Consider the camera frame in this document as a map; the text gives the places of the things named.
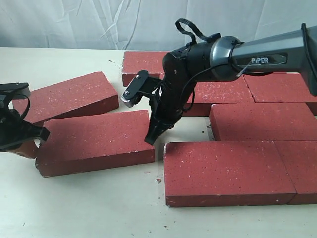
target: table surface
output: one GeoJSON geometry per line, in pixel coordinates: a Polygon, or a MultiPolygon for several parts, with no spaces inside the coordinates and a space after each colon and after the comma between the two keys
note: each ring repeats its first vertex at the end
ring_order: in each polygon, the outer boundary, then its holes
{"type": "MultiPolygon", "coordinates": [[[[120,95],[123,53],[0,48],[0,83],[28,82],[35,90],[102,71],[120,95]]],[[[120,104],[114,112],[139,109],[149,109],[146,99],[133,108],[120,104]]],[[[202,133],[208,125],[205,117],[183,117],[161,144],[209,140],[212,133],[202,133]]],[[[317,205],[165,206],[161,157],[151,164],[43,178],[33,159],[1,153],[0,237],[317,237],[317,205]]]]}

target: white table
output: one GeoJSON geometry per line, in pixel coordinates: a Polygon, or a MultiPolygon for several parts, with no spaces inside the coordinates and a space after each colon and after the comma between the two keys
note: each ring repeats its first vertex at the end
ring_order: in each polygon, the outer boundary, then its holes
{"type": "MultiPolygon", "coordinates": [[[[28,82],[34,90],[103,71],[121,94],[122,59],[122,51],[111,50],[0,48],[0,83],[28,82]]],[[[116,111],[139,109],[149,109],[146,99],[131,109],[121,104],[116,111]]],[[[209,140],[210,133],[202,133],[208,124],[208,118],[183,117],[161,141],[209,140]]],[[[34,160],[1,153],[0,237],[317,237],[317,205],[169,208],[161,153],[157,159],[43,178],[34,160]]]]}

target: white backdrop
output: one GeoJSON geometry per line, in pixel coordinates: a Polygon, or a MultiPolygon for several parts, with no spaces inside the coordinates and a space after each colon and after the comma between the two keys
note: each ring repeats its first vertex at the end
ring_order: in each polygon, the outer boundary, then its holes
{"type": "Polygon", "coordinates": [[[250,41],[317,25],[316,0],[0,0],[0,47],[172,50],[205,35],[250,41]]]}

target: red brick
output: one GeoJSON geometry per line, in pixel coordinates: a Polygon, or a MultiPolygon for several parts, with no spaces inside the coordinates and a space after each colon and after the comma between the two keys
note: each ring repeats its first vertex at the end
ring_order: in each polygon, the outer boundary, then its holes
{"type": "Polygon", "coordinates": [[[141,70],[158,78],[164,73],[163,57],[168,51],[125,51],[122,66],[122,83],[127,87],[141,70]]]}
{"type": "Polygon", "coordinates": [[[154,147],[144,142],[146,110],[53,119],[39,147],[36,167],[44,177],[154,162],[154,147]]]}
{"type": "MultiPolygon", "coordinates": [[[[185,104],[189,107],[192,96],[185,104]]],[[[187,117],[208,117],[215,103],[254,103],[243,77],[233,82],[199,82],[195,87],[195,100],[192,108],[183,114],[187,117]]]]}
{"type": "Polygon", "coordinates": [[[295,195],[272,141],[172,142],[164,173],[172,207],[280,205],[295,195]]]}
{"type": "Polygon", "coordinates": [[[270,74],[264,77],[244,75],[255,102],[307,103],[317,115],[317,97],[312,96],[300,74],[270,74]]]}
{"type": "MultiPolygon", "coordinates": [[[[95,72],[31,92],[31,107],[25,120],[42,126],[58,118],[90,116],[119,107],[118,93],[102,72],[95,72]]],[[[24,111],[27,100],[13,100],[24,111]]]]}
{"type": "Polygon", "coordinates": [[[297,192],[289,204],[317,204],[317,141],[275,144],[297,192]]]}
{"type": "Polygon", "coordinates": [[[210,122],[218,141],[317,140],[317,120],[305,103],[214,104],[210,122]]]}

